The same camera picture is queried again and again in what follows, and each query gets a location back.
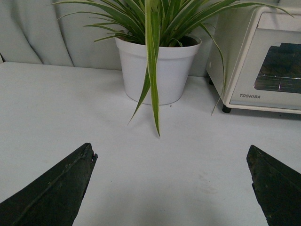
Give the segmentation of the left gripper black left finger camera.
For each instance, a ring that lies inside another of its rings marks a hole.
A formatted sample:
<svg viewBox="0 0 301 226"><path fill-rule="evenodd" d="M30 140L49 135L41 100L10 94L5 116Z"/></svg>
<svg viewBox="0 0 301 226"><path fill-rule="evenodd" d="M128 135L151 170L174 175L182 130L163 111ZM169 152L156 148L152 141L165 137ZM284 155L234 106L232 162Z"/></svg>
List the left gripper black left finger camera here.
<svg viewBox="0 0 301 226"><path fill-rule="evenodd" d="M97 161L85 143L0 204L2 226L71 226Z"/></svg>

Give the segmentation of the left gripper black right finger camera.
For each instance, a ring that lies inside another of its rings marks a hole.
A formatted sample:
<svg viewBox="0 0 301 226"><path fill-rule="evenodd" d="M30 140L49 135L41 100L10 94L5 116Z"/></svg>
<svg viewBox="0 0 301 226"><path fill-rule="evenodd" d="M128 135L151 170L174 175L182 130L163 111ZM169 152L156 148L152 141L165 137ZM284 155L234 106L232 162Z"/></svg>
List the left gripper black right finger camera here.
<svg viewBox="0 0 301 226"><path fill-rule="evenodd" d="M252 187L269 226L301 224L301 174L251 145L246 157Z"/></svg>

